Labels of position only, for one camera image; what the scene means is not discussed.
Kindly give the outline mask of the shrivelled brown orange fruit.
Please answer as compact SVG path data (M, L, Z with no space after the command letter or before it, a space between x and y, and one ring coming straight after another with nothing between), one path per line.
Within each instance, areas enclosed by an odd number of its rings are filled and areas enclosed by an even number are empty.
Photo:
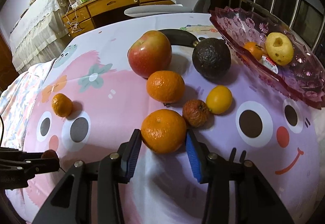
M202 100L188 100L182 108L182 117L192 128L204 126L210 118L210 110Z

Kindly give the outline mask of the large mandarin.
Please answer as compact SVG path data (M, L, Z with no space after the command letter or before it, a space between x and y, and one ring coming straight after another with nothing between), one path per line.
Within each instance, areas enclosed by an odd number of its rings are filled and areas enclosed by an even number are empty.
M176 111L161 109L148 115L141 126L143 143L156 154L177 151L185 141L187 125Z
M146 91L151 98L164 104L181 100L185 83L181 75L170 70L154 72L146 81Z

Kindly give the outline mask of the small yellow citrus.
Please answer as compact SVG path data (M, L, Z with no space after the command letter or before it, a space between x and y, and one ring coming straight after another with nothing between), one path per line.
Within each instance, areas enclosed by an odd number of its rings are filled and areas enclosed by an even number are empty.
M211 113L220 115L230 108L232 99L230 89L223 85L218 85L209 92L206 98L206 105Z

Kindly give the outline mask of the lone mandarin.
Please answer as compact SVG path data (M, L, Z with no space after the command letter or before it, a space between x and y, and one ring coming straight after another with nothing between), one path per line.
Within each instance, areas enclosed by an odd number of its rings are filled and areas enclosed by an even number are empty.
M56 94L51 102L54 113L59 117L68 117L73 109L73 102L62 93Z

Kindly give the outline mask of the dark avocado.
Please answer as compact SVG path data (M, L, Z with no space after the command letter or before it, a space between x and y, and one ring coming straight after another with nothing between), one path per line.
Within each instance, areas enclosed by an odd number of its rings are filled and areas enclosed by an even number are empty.
M194 48L192 63L201 76L208 80L217 80L230 69L231 53L224 40L207 38Z

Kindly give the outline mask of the red apple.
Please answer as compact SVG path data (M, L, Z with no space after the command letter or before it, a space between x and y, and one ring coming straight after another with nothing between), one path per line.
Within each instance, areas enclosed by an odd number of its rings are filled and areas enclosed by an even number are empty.
M127 58L133 72L143 78L159 70L166 70L171 63L171 44L160 31L145 32L128 50Z

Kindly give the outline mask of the blackened banana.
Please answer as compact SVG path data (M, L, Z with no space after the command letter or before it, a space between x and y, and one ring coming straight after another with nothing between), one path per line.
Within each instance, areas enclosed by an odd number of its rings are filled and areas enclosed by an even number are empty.
M181 29L162 29L159 30L159 32L163 33L168 38L171 45L195 48L199 43L195 35Z

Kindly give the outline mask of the small mandarin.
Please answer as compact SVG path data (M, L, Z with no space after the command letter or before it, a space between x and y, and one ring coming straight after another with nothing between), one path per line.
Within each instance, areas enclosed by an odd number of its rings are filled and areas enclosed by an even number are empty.
M260 61L262 59L263 50L259 45L257 45L257 43L247 42L246 44L244 44L244 49L249 51L257 61Z

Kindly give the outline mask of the purple glass fruit bowl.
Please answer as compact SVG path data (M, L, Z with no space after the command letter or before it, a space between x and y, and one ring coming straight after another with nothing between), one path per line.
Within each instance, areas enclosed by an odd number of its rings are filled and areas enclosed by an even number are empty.
M267 85L324 107L324 67L288 27L241 8L216 8L210 21L236 55Z

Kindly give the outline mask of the brown speckled pear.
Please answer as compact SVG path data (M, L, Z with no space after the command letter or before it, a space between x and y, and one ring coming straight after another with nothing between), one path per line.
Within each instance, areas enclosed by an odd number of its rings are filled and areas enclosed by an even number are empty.
M278 65L288 65L294 57L294 47L290 39L280 33L271 32L265 41L268 56Z

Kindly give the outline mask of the pastel patchwork blanket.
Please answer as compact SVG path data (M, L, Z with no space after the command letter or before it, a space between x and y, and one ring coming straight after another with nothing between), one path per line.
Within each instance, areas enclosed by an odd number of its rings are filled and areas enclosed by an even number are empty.
M31 66L1 93L1 147L23 149L31 111L53 64Z

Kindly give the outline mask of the red white snack packet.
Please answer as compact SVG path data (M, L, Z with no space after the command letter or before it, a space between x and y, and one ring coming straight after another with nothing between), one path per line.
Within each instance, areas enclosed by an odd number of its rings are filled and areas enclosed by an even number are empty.
M279 71L277 65L268 56L263 55L259 62L273 73L278 74Z

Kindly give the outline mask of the white lace bed cover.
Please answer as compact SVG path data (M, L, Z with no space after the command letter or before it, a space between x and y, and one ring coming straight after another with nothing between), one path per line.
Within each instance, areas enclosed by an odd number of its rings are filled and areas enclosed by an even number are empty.
M63 15L68 0L36 0L9 37L12 63L18 73L57 58L71 41Z

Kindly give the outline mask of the wooden desk with drawers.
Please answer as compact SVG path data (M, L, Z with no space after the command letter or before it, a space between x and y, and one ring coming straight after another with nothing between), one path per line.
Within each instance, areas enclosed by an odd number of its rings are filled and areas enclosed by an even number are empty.
M89 0L62 16L72 38L87 31L130 19L124 11L131 7L172 4L170 0Z

